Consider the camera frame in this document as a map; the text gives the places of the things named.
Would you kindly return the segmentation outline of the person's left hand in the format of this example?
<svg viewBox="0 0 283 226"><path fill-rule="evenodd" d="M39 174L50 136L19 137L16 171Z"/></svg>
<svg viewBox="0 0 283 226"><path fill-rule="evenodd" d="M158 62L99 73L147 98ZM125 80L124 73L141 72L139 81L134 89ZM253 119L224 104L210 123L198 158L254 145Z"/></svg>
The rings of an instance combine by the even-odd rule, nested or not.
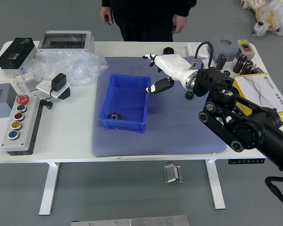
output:
<svg viewBox="0 0 283 226"><path fill-rule="evenodd" d="M172 23L173 23L172 33L181 33L187 21L188 21L187 16L179 16L177 14L174 14L172 18Z"/></svg>

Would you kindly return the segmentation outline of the person's right hand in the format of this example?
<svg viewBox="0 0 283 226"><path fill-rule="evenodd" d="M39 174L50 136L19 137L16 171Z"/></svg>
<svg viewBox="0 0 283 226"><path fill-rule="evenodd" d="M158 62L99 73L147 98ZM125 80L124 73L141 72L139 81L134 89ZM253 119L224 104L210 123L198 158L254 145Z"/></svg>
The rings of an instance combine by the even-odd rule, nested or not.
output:
<svg viewBox="0 0 283 226"><path fill-rule="evenodd" d="M113 18L111 7L101 7L100 17L104 24L109 25L109 26L114 24L114 18Z"/></svg>

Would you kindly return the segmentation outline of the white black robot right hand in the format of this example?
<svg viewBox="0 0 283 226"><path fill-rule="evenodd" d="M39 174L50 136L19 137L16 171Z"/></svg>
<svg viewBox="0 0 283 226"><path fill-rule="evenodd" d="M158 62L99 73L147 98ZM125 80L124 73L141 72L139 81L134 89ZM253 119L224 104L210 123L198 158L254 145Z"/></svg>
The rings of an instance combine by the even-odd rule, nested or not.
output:
<svg viewBox="0 0 283 226"><path fill-rule="evenodd" d="M156 65L159 71L163 71L167 77L153 83L142 90L143 93L156 94L173 87L175 81L180 81L183 88L192 92L198 73L197 69L191 69L191 64L178 54L154 55L147 54L142 58L150 59L150 66Z"/></svg>

